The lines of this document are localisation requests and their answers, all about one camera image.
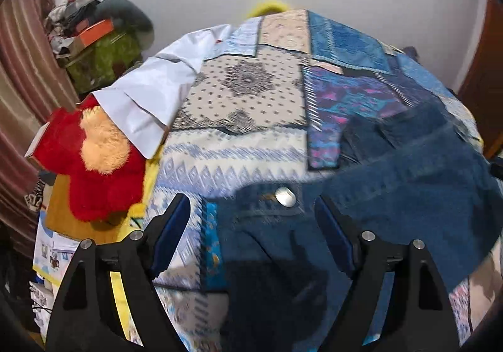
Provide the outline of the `red plush toy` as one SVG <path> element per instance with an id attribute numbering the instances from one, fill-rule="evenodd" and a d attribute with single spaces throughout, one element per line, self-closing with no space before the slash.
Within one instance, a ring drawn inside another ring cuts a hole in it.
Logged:
<path id="1" fill-rule="evenodd" d="M 25 157 L 69 177 L 69 208 L 82 222 L 106 220 L 141 201 L 146 159 L 92 95 L 71 112 L 56 109 Z"/>

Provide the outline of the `dark green pillow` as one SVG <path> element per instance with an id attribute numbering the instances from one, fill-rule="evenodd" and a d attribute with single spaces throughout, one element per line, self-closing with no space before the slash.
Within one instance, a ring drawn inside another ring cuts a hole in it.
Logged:
<path id="1" fill-rule="evenodd" d="M 155 39 L 151 19 L 130 0 L 104 0 L 96 6 L 96 21 L 111 20 L 118 30 L 132 32 L 142 50 L 148 50 Z"/>

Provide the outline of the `yellow plush toy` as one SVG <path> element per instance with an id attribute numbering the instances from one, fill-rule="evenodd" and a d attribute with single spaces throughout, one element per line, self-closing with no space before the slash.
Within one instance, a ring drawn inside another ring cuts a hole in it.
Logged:
<path id="1" fill-rule="evenodd" d="M 289 11 L 291 7 L 278 0 L 267 0 L 256 5 L 248 14 L 247 19 L 262 17 L 271 14 L 278 14 Z"/>

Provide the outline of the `striped brown curtain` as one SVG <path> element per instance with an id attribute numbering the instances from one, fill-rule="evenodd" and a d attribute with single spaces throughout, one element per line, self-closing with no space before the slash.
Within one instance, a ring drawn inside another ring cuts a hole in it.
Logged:
<path id="1" fill-rule="evenodd" d="M 78 97 L 55 61 L 44 18 L 55 0 L 1 0 L 1 223 L 14 248 L 31 257 L 37 221 L 25 203 L 37 167 L 25 151 L 56 108 Z"/>

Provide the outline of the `blue denim jacket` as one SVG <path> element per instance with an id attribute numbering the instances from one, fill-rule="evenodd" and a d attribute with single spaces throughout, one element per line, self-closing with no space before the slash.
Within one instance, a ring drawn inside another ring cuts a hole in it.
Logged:
<path id="1" fill-rule="evenodd" d="M 214 205 L 229 312 L 226 351 L 314 351 L 350 288 L 315 220 L 329 197 L 360 228 L 396 244 L 421 239 L 453 289 L 502 230 L 502 194 L 489 164 L 440 102 L 384 119 L 353 116 L 328 178 L 263 182 Z"/>

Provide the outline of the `patchwork patterned bedspread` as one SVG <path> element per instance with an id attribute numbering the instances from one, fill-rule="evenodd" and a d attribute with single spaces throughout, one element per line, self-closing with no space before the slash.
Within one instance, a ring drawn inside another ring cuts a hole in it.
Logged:
<path id="1" fill-rule="evenodd" d="M 224 269 L 216 219 L 205 198 L 255 182 L 307 182 L 333 173 L 351 114 L 387 117 L 427 99 L 484 142 L 472 113 L 400 50 L 350 26 L 299 9 L 238 27 L 191 32 L 149 58 L 134 77 L 166 79 L 175 58 L 192 68 L 172 108 L 167 138 L 147 163 L 146 198 L 130 226 L 146 225 L 184 193 L 192 207 L 158 296 L 190 351 L 219 351 L 227 308 L 215 292 Z"/>

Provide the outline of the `orange box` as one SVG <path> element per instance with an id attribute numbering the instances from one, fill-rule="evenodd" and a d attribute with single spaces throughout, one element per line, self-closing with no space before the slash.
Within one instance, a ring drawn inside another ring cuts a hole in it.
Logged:
<path id="1" fill-rule="evenodd" d="M 79 33 L 75 39 L 76 46 L 84 49 L 112 31 L 113 21 L 111 19 L 96 22 L 93 26 L 89 26 Z"/>

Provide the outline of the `brown wooden door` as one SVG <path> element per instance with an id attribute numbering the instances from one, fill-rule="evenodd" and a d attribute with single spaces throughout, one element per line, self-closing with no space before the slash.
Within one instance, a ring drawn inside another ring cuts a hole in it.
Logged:
<path id="1" fill-rule="evenodd" d="M 476 120 L 488 159 L 502 149 L 502 24 L 502 4 L 488 0 L 478 49 L 459 92 Z"/>

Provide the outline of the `white shirt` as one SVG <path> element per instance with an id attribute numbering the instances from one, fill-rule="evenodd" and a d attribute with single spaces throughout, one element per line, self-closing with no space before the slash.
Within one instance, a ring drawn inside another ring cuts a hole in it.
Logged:
<path id="1" fill-rule="evenodd" d="M 227 25 L 190 32 L 93 96 L 108 117 L 150 159 L 188 95 L 204 58 L 235 29 Z"/>

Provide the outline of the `green bag with clutter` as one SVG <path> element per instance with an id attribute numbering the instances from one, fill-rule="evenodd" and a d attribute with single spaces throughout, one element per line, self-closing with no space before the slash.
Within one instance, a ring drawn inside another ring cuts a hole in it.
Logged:
<path id="1" fill-rule="evenodd" d="M 63 61 L 76 93 L 82 95 L 111 85 L 142 61 L 141 47 L 128 32 L 111 32 Z"/>

